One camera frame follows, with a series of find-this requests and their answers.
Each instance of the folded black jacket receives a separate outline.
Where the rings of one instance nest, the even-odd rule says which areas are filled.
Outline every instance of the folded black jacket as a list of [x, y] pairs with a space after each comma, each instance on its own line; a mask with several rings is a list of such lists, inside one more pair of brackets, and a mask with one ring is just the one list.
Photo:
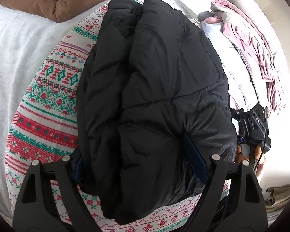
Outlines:
[[89, 184], [104, 216], [119, 224], [202, 192], [184, 133], [234, 160], [220, 58], [200, 28], [161, 0], [110, 1], [76, 104]]

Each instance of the white wall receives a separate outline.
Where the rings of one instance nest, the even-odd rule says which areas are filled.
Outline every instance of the white wall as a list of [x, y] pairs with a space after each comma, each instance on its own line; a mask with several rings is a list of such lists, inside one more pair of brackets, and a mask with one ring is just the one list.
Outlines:
[[[290, 71], [290, 8], [285, 0], [255, 0], [281, 42]], [[266, 154], [267, 169], [261, 181], [264, 192], [270, 186], [290, 184], [290, 102], [279, 115], [269, 119], [272, 148]]]

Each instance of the silver screw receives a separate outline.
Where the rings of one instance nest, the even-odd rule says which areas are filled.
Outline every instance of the silver screw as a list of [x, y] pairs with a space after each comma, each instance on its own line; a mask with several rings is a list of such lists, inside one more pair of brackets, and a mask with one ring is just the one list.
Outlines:
[[249, 161], [244, 159], [243, 160], [243, 165], [246, 166], [246, 167], [248, 167], [249, 166]]
[[31, 162], [31, 165], [33, 165], [33, 166], [37, 166], [38, 164], [39, 164], [40, 162], [39, 162], [39, 160], [37, 159], [35, 159], [35, 160], [33, 160], [32, 162]]
[[213, 160], [218, 161], [220, 160], [220, 156], [218, 154], [213, 154], [212, 155]]
[[62, 160], [63, 161], [69, 161], [71, 159], [71, 156], [70, 155], [64, 155], [63, 157], [62, 157]]

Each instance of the white bedsheet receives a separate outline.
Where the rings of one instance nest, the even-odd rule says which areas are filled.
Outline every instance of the white bedsheet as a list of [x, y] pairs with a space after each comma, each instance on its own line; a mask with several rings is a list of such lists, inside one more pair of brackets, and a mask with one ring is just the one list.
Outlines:
[[[190, 18], [195, 16], [178, 0], [163, 1], [182, 10]], [[103, 3], [63, 23], [0, 6], [0, 211], [7, 217], [11, 218], [12, 213], [5, 182], [4, 156], [6, 138], [16, 109], [34, 75], [56, 44]]]

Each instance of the christmas patterned towel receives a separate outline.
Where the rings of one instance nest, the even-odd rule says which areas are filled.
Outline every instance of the christmas patterned towel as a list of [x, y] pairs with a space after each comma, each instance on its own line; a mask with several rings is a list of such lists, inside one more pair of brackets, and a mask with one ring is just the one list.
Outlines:
[[[71, 154], [77, 146], [76, 87], [107, 9], [107, 4], [97, 9], [61, 40], [37, 72], [19, 104], [5, 153], [5, 176], [12, 212], [31, 161], [58, 161], [63, 155]], [[51, 184], [60, 218], [70, 223], [58, 184], [56, 181]], [[222, 198], [227, 195], [229, 187], [230, 181], [225, 183]], [[187, 221], [200, 198], [200, 195], [191, 197], [159, 208], [131, 224], [118, 225], [114, 220], [103, 217], [98, 197], [79, 193], [101, 230], [109, 232], [171, 231]]]

